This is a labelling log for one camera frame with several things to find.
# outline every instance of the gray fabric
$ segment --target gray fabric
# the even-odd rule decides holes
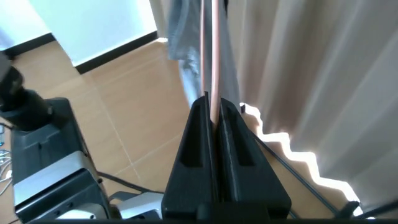
[[[236,67],[222,1],[220,9],[221,97],[239,108]],[[169,17],[169,58],[178,60],[185,95],[191,105],[200,97],[200,5],[201,1],[173,0]],[[205,90],[211,93],[211,1],[205,8]]]

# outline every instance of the floor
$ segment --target floor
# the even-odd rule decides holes
[[[44,98],[62,96],[70,100],[99,171],[153,190],[165,189],[189,107],[177,63],[167,59],[164,44],[153,42],[84,75],[73,68],[57,42],[20,55],[15,66],[24,74],[27,88]],[[249,124],[254,121],[250,116],[245,119]],[[288,170],[270,154],[264,154],[301,217],[332,217]],[[131,192],[108,180],[104,185],[108,194]],[[333,200],[341,194],[329,197]],[[336,203],[342,207],[343,202]],[[0,196],[0,207],[0,223],[15,219],[11,187]]]

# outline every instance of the beige curtain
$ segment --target beige curtain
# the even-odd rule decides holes
[[[230,0],[241,100],[369,210],[398,198],[398,1]]]

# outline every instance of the tile floor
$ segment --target tile floor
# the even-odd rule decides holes
[[[70,100],[98,170],[153,190],[165,189],[189,107],[177,63],[167,59],[164,44],[153,42],[84,75],[73,68],[57,42],[20,55],[15,66],[24,74],[27,88],[44,98]],[[264,154],[301,216],[332,216],[281,164]],[[131,191],[108,180],[104,185],[109,194]],[[0,196],[0,207],[0,223],[15,219],[11,187]]]

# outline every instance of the sunlight on floor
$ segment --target sunlight on floor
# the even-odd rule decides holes
[[[317,158],[316,155],[312,152],[292,152],[290,149],[290,139],[289,139],[289,134],[288,133],[272,133],[272,134],[263,134],[262,133],[262,121],[260,118],[260,111],[248,104],[246,105],[246,113],[253,115],[256,117],[259,126],[256,128],[256,134],[257,136],[263,140],[264,142],[280,142],[282,145],[282,150],[284,151],[284,154],[288,159],[291,161],[300,161],[300,162],[306,162],[308,165],[308,168],[310,170],[311,177],[313,181],[318,184],[322,185],[325,187],[330,187],[333,189],[338,189],[342,191],[344,196],[347,198],[348,201],[359,201],[358,196],[356,196],[354,190],[352,187],[344,181],[340,180],[332,180],[332,179],[327,179],[320,177],[319,175],[319,170],[318,170],[318,164],[317,164]],[[354,215],[360,215],[362,214],[363,211],[361,208],[357,208],[354,211]]]

